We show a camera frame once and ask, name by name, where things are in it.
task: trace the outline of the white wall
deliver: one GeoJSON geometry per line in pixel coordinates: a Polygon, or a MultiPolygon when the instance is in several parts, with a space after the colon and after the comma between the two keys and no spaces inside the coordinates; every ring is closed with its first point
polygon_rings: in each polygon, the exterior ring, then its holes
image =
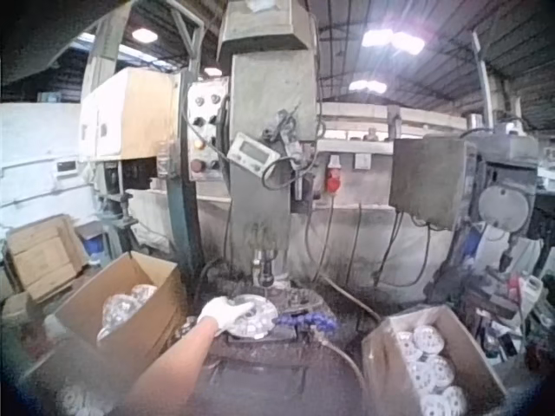
{"type": "Polygon", "coordinates": [[[94,214],[84,179],[55,175],[57,159],[77,155],[79,113],[79,104],[0,104],[0,238],[52,215],[83,221],[94,214]]]}

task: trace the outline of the black knob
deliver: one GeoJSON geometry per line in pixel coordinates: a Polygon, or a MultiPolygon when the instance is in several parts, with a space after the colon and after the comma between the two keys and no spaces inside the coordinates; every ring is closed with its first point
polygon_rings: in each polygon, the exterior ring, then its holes
{"type": "Polygon", "coordinates": [[[193,121],[193,125],[196,127],[203,127],[205,124],[206,124],[206,121],[202,117],[197,117],[193,121]]]}

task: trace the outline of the digital display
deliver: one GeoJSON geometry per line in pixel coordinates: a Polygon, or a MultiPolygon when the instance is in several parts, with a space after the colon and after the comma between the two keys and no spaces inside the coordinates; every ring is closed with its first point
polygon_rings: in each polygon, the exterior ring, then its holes
{"type": "Polygon", "coordinates": [[[243,144],[239,148],[239,151],[246,154],[248,157],[255,159],[261,165],[266,163],[266,160],[268,160],[268,158],[270,157],[268,153],[260,150],[258,147],[252,145],[248,141],[243,142],[243,144]]]}

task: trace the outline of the round metal disc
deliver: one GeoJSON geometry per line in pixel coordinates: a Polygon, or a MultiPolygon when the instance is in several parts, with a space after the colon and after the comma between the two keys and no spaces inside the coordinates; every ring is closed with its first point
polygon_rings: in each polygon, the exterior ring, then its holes
{"type": "Polygon", "coordinates": [[[439,355],[430,355],[426,362],[434,372],[435,385],[437,387],[445,388],[453,383],[454,370],[449,361],[439,355]]]}
{"type": "Polygon", "coordinates": [[[426,362],[409,362],[407,369],[415,389],[419,393],[431,393],[434,390],[434,373],[426,362]]]}
{"type": "Polygon", "coordinates": [[[416,347],[426,354],[439,354],[443,347],[445,347],[443,337],[437,329],[429,325],[416,327],[414,340],[416,347]]]}
{"type": "Polygon", "coordinates": [[[423,352],[413,343],[413,334],[408,331],[397,333],[397,342],[401,348],[402,356],[407,362],[417,361],[423,352]]]}
{"type": "Polygon", "coordinates": [[[445,389],[442,396],[449,403],[450,416],[463,416],[468,410],[467,398],[462,388],[451,386],[445,389]]]}
{"type": "Polygon", "coordinates": [[[239,338],[259,340],[268,335],[274,328],[274,319],[278,317],[278,309],[268,299],[257,295],[240,295],[233,298],[233,303],[240,305],[254,303],[254,308],[246,315],[239,317],[227,331],[239,338]]]}
{"type": "Polygon", "coordinates": [[[449,402],[439,394],[426,394],[420,400],[420,408],[424,416],[451,416],[449,402]]]}
{"type": "Polygon", "coordinates": [[[530,205],[522,192],[492,185],[480,194],[478,212],[488,224],[503,231],[515,232],[526,223],[530,205]]]}

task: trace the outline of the ceiling light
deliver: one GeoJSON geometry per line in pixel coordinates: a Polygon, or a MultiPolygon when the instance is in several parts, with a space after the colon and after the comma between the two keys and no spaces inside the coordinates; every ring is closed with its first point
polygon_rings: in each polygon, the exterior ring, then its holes
{"type": "Polygon", "coordinates": [[[395,33],[391,43],[396,48],[409,52],[411,55],[420,54],[426,44],[420,37],[411,36],[405,32],[395,33]]]}
{"type": "Polygon", "coordinates": [[[363,46],[385,46],[391,42],[393,30],[391,29],[378,29],[369,30],[362,38],[363,46]]]}
{"type": "Polygon", "coordinates": [[[222,76],[222,71],[217,68],[205,68],[205,72],[208,76],[222,76]]]}
{"type": "Polygon", "coordinates": [[[388,86],[383,82],[379,82],[379,81],[369,81],[366,88],[378,94],[383,94],[388,90],[388,86]]]}
{"type": "Polygon", "coordinates": [[[135,30],[132,36],[136,41],[139,41],[141,43],[152,43],[156,39],[158,39],[158,35],[156,35],[152,30],[148,30],[145,28],[135,30]]]}
{"type": "Polygon", "coordinates": [[[366,80],[353,81],[349,84],[350,91],[363,91],[364,89],[373,93],[383,94],[388,90],[388,86],[383,82],[366,80]]]}
{"type": "Polygon", "coordinates": [[[350,91],[361,91],[363,89],[366,89],[367,84],[368,84],[368,82],[366,80],[352,81],[349,84],[349,90],[350,91]]]}

